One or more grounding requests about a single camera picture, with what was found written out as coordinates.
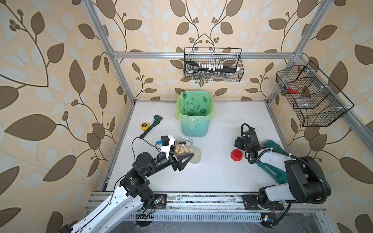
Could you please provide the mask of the yellow tape measure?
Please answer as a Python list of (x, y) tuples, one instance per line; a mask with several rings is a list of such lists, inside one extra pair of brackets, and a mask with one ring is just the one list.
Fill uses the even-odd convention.
[(144, 122), (140, 127), (143, 131), (146, 131), (150, 127), (150, 123)]

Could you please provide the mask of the red jar lid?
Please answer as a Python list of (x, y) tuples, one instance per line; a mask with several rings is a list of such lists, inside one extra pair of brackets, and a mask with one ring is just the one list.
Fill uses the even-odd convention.
[(232, 160), (239, 162), (243, 158), (243, 153), (242, 151), (236, 149), (231, 152), (230, 156)]

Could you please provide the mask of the red object in basket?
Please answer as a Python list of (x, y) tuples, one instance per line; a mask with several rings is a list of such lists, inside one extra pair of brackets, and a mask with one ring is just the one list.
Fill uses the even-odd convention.
[(298, 88), (297, 86), (295, 86), (295, 85), (290, 85), (290, 86), (288, 87), (288, 92), (289, 92), (290, 94), (297, 94), (298, 91), (299, 91), (299, 88)]

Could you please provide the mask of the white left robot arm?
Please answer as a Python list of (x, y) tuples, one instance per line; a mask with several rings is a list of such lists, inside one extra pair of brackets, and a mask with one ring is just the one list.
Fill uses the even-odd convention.
[(125, 218), (142, 208), (155, 204), (154, 192), (149, 187), (148, 177), (171, 166), (182, 171), (193, 158), (194, 153), (179, 157), (166, 157), (166, 153), (153, 158), (149, 153), (139, 154), (119, 185), (94, 211), (76, 224), (66, 224), (60, 233), (108, 233)]

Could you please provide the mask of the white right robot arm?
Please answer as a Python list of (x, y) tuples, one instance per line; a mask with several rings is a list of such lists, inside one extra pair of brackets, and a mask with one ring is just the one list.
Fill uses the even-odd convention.
[(331, 195), (331, 188), (320, 165), (311, 157), (297, 157), (290, 152), (261, 146), (255, 128), (241, 125), (241, 135), (235, 147), (244, 151), (249, 164), (269, 165), (285, 174), (286, 181), (266, 186), (251, 200), (263, 210), (280, 202), (323, 204)]

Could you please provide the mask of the beige lid jar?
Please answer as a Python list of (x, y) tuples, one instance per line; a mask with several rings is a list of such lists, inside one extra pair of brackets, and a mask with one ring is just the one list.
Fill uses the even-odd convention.
[(188, 137), (178, 137), (175, 141), (174, 154), (181, 156), (193, 152), (193, 140)]
[(193, 163), (193, 164), (198, 164), (202, 159), (201, 150), (198, 147), (194, 147), (193, 148), (193, 153), (194, 153), (194, 156), (192, 157), (190, 162)]

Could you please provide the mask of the green bin with bag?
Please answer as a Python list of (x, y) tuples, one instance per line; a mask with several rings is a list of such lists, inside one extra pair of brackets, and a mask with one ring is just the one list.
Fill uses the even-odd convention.
[(203, 137), (207, 135), (215, 111), (216, 108), (210, 93), (185, 91), (177, 99), (175, 118), (180, 122), (182, 133), (185, 136)]

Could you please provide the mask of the black socket set rail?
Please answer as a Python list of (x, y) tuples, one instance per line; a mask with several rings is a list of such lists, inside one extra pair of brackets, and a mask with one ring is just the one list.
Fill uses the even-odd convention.
[(186, 61), (184, 63), (184, 71), (187, 74), (207, 73), (207, 72), (220, 72), (220, 73), (237, 73), (240, 68), (224, 67), (223, 65), (211, 65), (196, 63), (193, 61)]

